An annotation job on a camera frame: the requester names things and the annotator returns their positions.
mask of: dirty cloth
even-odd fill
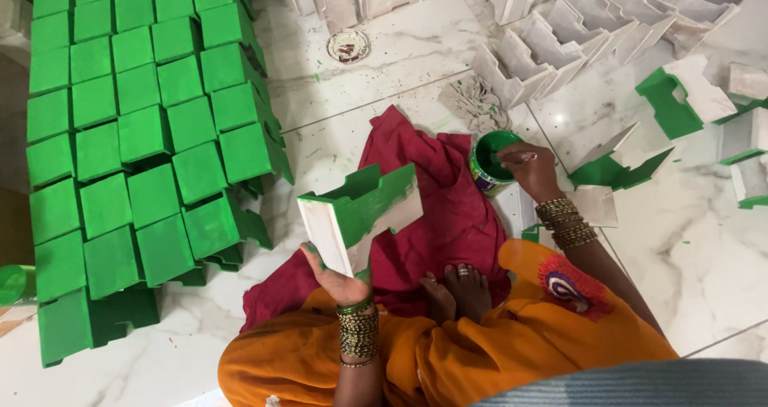
[[[415,130],[390,106],[370,121],[373,129],[358,169],[379,164],[382,174],[414,163],[424,216],[397,235],[373,240],[371,269],[376,302],[402,317],[427,316],[428,298],[418,279],[427,271],[442,278],[446,264],[466,263],[488,276],[493,305],[509,294],[507,270],[498,250],[507,235],[493,206],[468,169],[470,136]],[[319,285],[300,250],[262,284],[243,296],[246,322],[240,332],[264,320],[298,310]]]
[[[470,131],[482,134],[493,130],[512,131],[512,121],[502,110],[502,102],[491,92],[491,84],[480,76],[447,84],[437,100],[463,119]]]

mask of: woman's left hand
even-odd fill
[[[335,270],[328,269],[322,263],[322,257],[311,242],[302,243],[300,248],[310,262],[317,282],[336,300],[339,306],[356,305],[371,295],[373,290],[370,263],[368,269],[355,274],[354,278],[350,278]]]

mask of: woman's hand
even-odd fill
[[[496,157],[537,204],[565,197],[558,186],[554,154],[549,148],[517,142],[498,151]]]
[[[339,306],[356,305],[368,299],[368,296],[371,295],[370,263],[368,269],[356,273],[354,278],[350,278],[335,270],[328,269],[322,263],[322,257],[320,257],[317,248],[311,242],[302,243],[299,248],[301,248],[304,256],[310,262],[317,282],[336,300]]]

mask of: embroidered patch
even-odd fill
[[[605,285],[581,272],[562,255],[552,255],[538,267],[538,280],[548,302],[582,315],[593,322],[610,313]]]

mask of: stack of green pieces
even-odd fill
[[[159,322],[151,288],[271,249],[239,186],[293,183],[250,0],[35,0],[28,102],[43,366]]]

